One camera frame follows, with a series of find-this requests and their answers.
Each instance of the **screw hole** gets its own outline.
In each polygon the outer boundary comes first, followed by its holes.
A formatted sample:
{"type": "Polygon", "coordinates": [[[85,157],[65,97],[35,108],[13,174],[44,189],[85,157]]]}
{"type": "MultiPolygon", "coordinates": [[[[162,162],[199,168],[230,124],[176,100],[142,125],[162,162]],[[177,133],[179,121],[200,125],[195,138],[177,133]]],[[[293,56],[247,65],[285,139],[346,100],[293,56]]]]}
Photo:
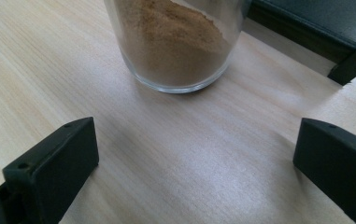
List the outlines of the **screw hole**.
{"type": "Polygon", "coordinates": [[[29,168],[29,164],[28,163],[21,163],[20,165],[18,165],[18,168],[19,169],[27,169],[29,168]]]}

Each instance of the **wood grain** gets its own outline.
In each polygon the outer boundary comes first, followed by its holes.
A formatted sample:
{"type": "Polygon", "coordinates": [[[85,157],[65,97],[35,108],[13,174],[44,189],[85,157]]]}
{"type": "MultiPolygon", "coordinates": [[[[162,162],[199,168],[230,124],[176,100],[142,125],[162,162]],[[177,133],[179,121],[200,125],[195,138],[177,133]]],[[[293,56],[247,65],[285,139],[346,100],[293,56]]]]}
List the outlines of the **wood grain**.
{"type": "Polygon", "coordinates": [[[213,85],[159,93],[129,74],[101,0],[0,1],[0,184],[89,116],[100,165],[61,223],[352,223],[292,155],[302,117],[356,134],[356,79],[341,88],[242,33],[213,85]]]}

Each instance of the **powder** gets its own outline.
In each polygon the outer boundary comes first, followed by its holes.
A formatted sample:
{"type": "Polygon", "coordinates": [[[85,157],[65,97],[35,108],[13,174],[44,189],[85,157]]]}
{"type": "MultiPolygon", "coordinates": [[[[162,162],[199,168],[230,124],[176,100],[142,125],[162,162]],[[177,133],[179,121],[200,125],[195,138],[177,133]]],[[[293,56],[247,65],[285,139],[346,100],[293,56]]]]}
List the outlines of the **powder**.
{"type": "Polygon", "coordinates": [[[231,45],[199,11],[170,0],[115,0],[122,54],[145,79],[185,87],[212,76],[231,45]]]}

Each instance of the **clear glass container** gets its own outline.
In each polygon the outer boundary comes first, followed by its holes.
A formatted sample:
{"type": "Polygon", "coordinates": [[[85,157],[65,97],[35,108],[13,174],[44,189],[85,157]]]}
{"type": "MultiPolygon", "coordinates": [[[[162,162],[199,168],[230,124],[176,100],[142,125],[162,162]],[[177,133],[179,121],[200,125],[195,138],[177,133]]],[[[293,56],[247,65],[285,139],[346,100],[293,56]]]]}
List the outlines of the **clear glass container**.
{"type": "Polygon", "coordinates": [[[122,58],[145,85],[197,91],[227,68],[250,0],[105,0],[122,58]]]}

